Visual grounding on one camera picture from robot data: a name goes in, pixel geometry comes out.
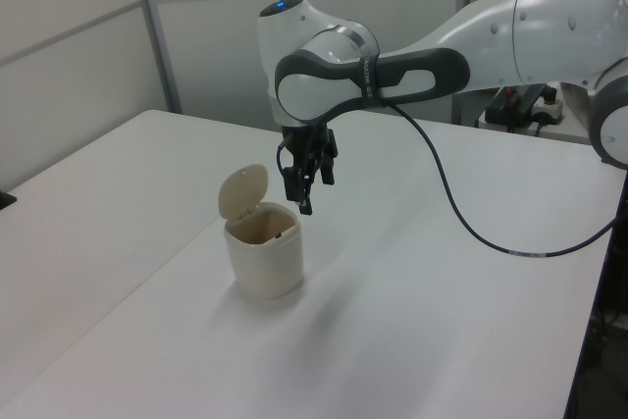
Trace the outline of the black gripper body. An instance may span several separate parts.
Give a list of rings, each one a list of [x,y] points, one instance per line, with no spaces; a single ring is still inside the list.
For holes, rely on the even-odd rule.
[[[333,169],[338,157],[334,131],[327,125],[281,127],[295,169]]]

